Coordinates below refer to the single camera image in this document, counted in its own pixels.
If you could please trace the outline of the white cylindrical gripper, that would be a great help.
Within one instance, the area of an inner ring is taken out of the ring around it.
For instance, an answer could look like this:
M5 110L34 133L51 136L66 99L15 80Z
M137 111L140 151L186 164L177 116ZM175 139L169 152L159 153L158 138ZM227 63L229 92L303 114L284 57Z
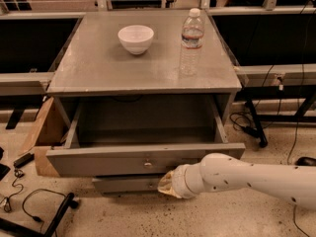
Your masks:
M181 165L161 179L158 192L174 198L194 198L202 192L199 164Z

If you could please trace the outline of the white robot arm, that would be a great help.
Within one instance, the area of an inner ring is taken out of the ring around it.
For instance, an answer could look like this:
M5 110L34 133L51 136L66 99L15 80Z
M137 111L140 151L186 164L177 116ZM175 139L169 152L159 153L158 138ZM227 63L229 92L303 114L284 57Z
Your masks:
M158 183L160 193L175 198L244 188L316 209L316 168L312 166L255 164L211 153L196 164L169 171Z

